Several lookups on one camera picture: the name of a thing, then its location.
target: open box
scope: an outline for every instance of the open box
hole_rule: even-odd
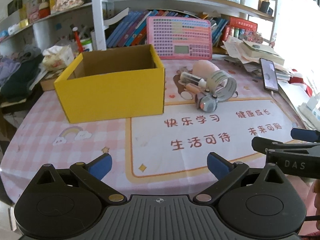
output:
[[[164,111],[164,66],[152,45],[84,52],[54,87],[70,123]]]

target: pink toy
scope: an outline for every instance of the pink toy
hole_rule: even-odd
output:
[[[160,59],[212,59],[208,20],[150,16],[147,41],[155,47]]]
[[[198,77],[203,78],[204,80],[207,80],[212,76],[212,74],[220,70],[215,64],[210,62],[209,60],[198,60],[196,63],[194,63],[192,67],[192,74]],[[224,80],[221,85],[225,86],[227,83],[226,80]]]

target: phone screen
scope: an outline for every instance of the phone screen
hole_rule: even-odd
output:
[[[263,82],[266,90],[278,91],[278,80],[275,65],[272,61],[260,59],[262,67]]]

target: red cloth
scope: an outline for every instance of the red cloth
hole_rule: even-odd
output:
[[[312,96],[312,89],[309,87],[304,81],[303,78],[301,77],[290,77],[290,80],[288,81],[289,84],[293,83],[298,83],[298,84],[304,84],[306,85],[306,93],[308,94],[309,97]]]

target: blue gripper pad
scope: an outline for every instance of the blue gripper pad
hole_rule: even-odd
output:
[[[209,171],[219,180],[226,176],[231,171],[232,167],[230,162],[223,159],[216,153],[208,154],[207,165]]]
[[[295,140],[301,140],[301,141],[306,141],[306,142],[319,141],[319,135],[314,130],[292,128],[290,135],[291,135],[292,139],[295,139]]]
[[[102,178],[111,171],[111,168],[112,157],[109,153],[104,153],[86,165],[86,170],[98,180],[102,180]]]

